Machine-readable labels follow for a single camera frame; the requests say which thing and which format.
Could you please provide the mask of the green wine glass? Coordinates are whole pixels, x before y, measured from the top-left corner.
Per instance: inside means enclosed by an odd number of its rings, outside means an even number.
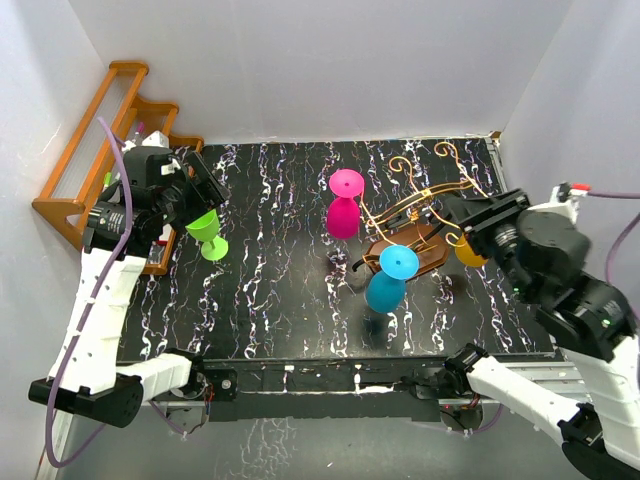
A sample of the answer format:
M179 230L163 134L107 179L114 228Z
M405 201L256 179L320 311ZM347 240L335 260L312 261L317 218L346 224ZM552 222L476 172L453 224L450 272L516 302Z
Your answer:
M208 261L219 261L229 250L228 242L219 235L220 222L215 209L186 226L188 234L200 242L200 253Z

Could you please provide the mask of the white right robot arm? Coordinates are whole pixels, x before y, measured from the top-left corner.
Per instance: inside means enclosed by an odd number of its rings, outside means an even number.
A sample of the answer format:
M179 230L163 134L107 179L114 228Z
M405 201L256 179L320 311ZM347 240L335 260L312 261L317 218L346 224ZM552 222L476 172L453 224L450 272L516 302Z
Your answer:
M523 377L482 348L467 345L441 370L455 395L491 398L528 420L590 479L639 475L639 327L625 295L584 269L590 239L576 226L591 189L556 186L532 204L515 189L455 197L447 211L472 252L493 260L519 300L578 371L588 400L578 402Z

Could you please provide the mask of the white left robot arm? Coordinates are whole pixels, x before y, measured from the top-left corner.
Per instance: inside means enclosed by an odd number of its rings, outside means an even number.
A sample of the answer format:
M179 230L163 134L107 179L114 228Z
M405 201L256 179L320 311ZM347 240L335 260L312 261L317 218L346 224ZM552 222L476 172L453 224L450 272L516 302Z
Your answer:
M164 227L186 231L229 193L197 151L134 146L121 156L124 175L105 187L82 235L81 276L64 343L49 374L28 398L123 428L141 405L177 391L200 396L207 376L176 349L127 367L117 353L132 293Z

